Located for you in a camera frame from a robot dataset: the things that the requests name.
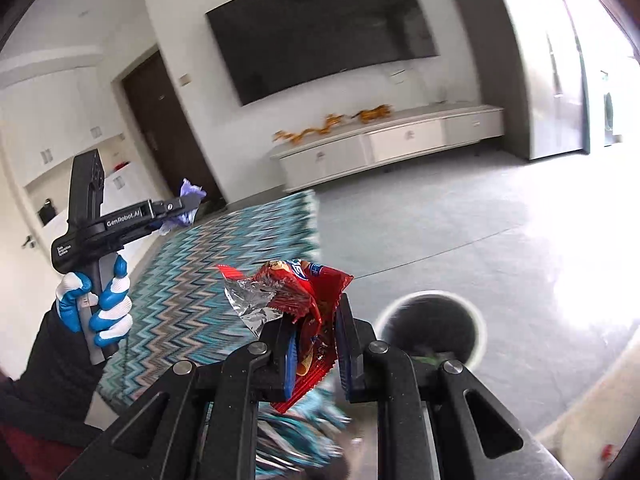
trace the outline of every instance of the tv stand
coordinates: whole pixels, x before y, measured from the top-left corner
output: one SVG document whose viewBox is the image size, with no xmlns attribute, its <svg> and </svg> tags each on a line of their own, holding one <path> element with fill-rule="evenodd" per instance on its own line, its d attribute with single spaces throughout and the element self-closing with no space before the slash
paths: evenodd
<svg viewBox="0 0 640 480">
<path fill-rule="evenodd" d="M 502 131 L 502 108 L 471 103 L 428 105 L 368 124 L 350 123 L 325 136 L 284 142 L 270 152 L 296 191 L 398 160 L 473 144 Z"/>
</svg>

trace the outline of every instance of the golden sculpture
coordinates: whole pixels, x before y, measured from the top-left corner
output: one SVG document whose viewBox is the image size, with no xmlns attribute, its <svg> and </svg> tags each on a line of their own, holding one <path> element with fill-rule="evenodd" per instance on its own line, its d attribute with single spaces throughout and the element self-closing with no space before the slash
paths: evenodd
<svg viewBox="0 0 640 480">
<path fill-rule="evenodd" d="M 391 115 L 391 106 L 389 105 L 380 105 L 373 110 L 360 110 L 357 114 L 351 117 L 351 119 L 355 119 L 358 117 L 360 122 L 363 124 L 367 124 L 376 119 L 384 119 Z M 343 122 L 344 115 L 335 115 L 330 114 L 324 118 L 324 126 L 322 128 L 307 128 L 306 130 L 302 130 L 298 134 L 292 134 L 290 132 L 285 132 L 284 130 L 280 130 L 273 134 L 273 142 L 276 142 L 280 139 L 290 140 L 292 144 L 299 143 L 302 139 L 305 138 L 306 134 L 317 133 L 319 135 L 328 134 L 334 126 L 341 124 Z"/>
<path fill-rule="evenodd" d="M 376 119 L 384 119 L 390 116 L 391 106 L 380 105 L 373 108 L 373 110 L 360 110 L 357 114 L 351 116 L 351 119 L 355 119 L 357 117 L 360 119 L 361 123 L 367 124 L 371 121 L 375 121 Z"/>
<path fill-rule="evenodd" d="M 337 126 L 342 122 L 343 117 L 344 115 L 334 115 L 334 114 L 327 115 L 327 117 L 324 118 L 324 126 L 322 128 L 307 128 L 306 130 L 302 130 L 298 134 L 292 134 L 292 133 L 280 130 L 279 132 L 276 132 L 275 134 L 273 134 L 273 142 L 280 139 L 286 139 L 286 140 L 290 140 L 292 144 L 297 144 L 305 137 L 306 134 L 311 134 L 315 132 L 315 133 L 318 133 L 319 135 L 326 135 L 331 131 L 331 128 L 333 128 L 334 126 Z"/>
</svg>

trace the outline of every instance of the black tv screen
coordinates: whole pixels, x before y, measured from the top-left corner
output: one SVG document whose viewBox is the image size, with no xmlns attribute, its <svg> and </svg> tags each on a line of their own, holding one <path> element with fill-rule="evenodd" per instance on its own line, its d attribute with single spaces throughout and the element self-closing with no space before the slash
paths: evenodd
<svg viewBox="0 0 640 480">
<path fill-rule="evenodd" d="M 243 105 L 344 70 L 437 56 L 417 0 L 231 0 L 207 17 Z"/>
</svg>

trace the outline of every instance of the glove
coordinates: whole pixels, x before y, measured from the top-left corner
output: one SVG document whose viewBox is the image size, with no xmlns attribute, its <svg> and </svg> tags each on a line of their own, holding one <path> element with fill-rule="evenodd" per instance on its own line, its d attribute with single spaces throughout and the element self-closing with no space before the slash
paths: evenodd
<svg viewBox="0 0 640 480">
<path fill-rule="evenodd" d="M 86 296 L 89 305 L 98 305 L 100 310 L 91 316 L 89 328 L 96 334 L 95 345 L 103 348 L 109 343 L 116 343 L 127 336 L 133 318 L 129 292 L 127 263 L 118 255 L 113 266 L 113 279 L 107 284 L 100 297 L 91 292 L 91 280 L 80 272 L 65 274 L 56 288 L 56 309 L 62 323 L 71 332 L 82 330 L 76 301 Z"/>
</svg>

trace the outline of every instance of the teal rug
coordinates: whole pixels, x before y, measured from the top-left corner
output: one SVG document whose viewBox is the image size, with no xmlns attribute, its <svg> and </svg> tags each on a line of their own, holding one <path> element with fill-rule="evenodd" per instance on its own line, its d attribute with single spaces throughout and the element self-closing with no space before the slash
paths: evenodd
<svg viewBox="0 0 640 480">
<path fill-rule="evenodd" d="M 267 260 L 319 259 L 312 190 L 179 232 L 133 286 L 133 328 L 106 365 L 98 393 L 123 412 L 182 359 L 225 359 L 255 337 L 228 304 L 216 264 L 251 274 Z"/>
</svg>

